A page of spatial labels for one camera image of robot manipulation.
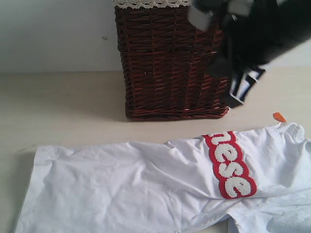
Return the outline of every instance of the white tabletop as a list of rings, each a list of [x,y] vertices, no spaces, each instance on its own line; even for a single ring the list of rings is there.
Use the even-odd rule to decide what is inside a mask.
[[[311,137],[309,73],[307,67],[272,70],[249,94],[246,105],[223,119],[174,122],[127,120],[120,72],[0,76],[0,232],[12,232],[38,145],[163,143],[272,125],[274,112],[303,125]],[[225,232],[226,222],[202,231]]]

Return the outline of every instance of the brown wicker basket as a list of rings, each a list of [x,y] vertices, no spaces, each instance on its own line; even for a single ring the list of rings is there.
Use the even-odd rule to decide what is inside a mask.
[[[188,8],[115,8],[126,85],[126,116],[138,120],[221,118],[229,79],[206,73],[223,39],[196,30]]]

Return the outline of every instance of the white t-shirt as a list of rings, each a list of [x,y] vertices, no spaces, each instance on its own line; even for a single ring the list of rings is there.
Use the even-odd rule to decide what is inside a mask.
[[[311,141],[294,123],[161,145],[46,146],[15,233],[194,233],[227,218],[233,233],[285,232],[282,222],[306,232],[310,189]]]

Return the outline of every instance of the white wall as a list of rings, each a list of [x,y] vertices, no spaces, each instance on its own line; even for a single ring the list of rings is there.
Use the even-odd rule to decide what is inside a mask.
[[[311,66],[310,52],[308,42],[273,65]],[[117,70],[111,0],[0,0],[0,72]]]

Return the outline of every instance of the white lace trim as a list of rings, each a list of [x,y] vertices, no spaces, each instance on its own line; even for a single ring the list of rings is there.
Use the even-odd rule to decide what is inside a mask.
[[[178,6],[189,6],[190,0],[112,0],[114,6],[119,8],[153,8],[153,7],[178,7]]]

